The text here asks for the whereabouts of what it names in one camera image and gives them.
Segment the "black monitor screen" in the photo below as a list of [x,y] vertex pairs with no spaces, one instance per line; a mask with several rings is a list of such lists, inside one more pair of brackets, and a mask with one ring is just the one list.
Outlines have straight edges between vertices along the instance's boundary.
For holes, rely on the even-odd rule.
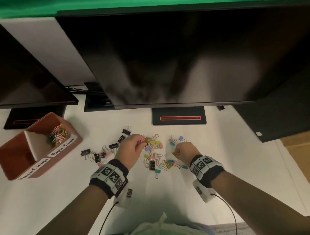
[[77,104],[77,99],[0,25],[0,108]]
[[237,104],[256,100],[281,82],[265,77],[309,33],[310,8],[57,20],[116,108]]

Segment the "black cable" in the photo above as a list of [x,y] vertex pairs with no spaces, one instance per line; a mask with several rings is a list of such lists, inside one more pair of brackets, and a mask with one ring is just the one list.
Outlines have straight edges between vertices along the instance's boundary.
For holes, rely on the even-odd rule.
[[[111,210],[112,210],[112,209],[113,209],[113,207],[114,207],[116,204],[118,204],[118,203],[119,203],[119,202],[114,203],[114,205],[112,206]],[[103,225],[104,225],[105,221],[107,220],[107,218],[108,218],[108,216],[109,216],[109,214],[110,214],[111,210],[109,211],[109,213],[108,213],[107,217],[106,217],[106,218],[105,218],[105,220],[103,221],[103,224],[102,224],[102,226],[101,226],[101,229],[100,229],[100,232],[99,232],[99,234],[98,234],[98,235],[100,235],[101,230],[102,230],[102,228],[103,228]]]
[[[225,202],[225,200],[224,200],[223,198],[219,197],[218,195],[216,195],[216,194],[214,194],[214,193],[211,193],[210,195],[217,196],[219,199],[221,199],[223,202]],[[236,235],[238,235],[238,234],[237,234],[237,221],[236,221],[236,217],[235,217],[235,214],[233,213],[233,211],[232,211],[231,208],[230,208],[230,210],[231,210],[232,215],[233,215],[233,217],[234,217],[234,219],[235,219]]]

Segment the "green backdrop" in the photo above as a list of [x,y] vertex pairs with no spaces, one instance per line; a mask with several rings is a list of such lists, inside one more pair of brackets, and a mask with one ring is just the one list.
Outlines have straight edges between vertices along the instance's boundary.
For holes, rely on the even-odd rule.
[[62,10],[249,1],[255,0],[0,0],[0,18],[54,16]]

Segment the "white desk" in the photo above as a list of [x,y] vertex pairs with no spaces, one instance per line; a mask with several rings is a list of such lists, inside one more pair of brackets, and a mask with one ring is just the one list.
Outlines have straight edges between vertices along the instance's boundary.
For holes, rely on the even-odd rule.
[[[159,134],[158,140],[164,142],[166,148],[158,153],[172,150],[168,145],[169,135],[174,138],[182,135],[201,153],[223,163],[227,171],[301,214],[310,215],[307,199],[310,185],[290,155],[280,142],[262,144],[231,106],[222,111],[205,107],[206,125],[152,126],[150,109],[85,113],[85,97],[78,95],[77,98],[79,105],[67,106],[65,112],[65,119],[84,139],[77,148],[36,179],[7,181],[0,171],[1,234],[33,235],[38,232],[88,185],[90,175],[98,168],[96,163],[85,161],[80,152],[87,148],[99,152],[103,145],[115,143],[125,126],[131,126],[132,133]],[[4,125],[8,114],[9,110],[0,110],[0,126]],[[0,144],[20,131],[0,130]],[[174,167],[162,171],[159,179],[155,179],[155,173],[144,167],[143,155],[144,151],[128,175],[135,183],[131,206],[127,210],[115,207],[102,234],[132,231],[141,222],[157,221],[163,211],[168,215],[166,222],[182,224],[191,220],[208,225],[234,222],[231,211],[221,200],[215,198],[207,204],[201,200],[192,186],[195,178],[190,171]],[[107,202],[89,234],[98,234],[112,204],[112,200]]]

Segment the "white wall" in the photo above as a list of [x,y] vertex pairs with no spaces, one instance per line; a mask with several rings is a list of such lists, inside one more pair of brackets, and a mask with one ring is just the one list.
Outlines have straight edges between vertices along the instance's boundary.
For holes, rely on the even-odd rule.
[[0,24],[65,86],[95,81],[54,17],[6,19]]

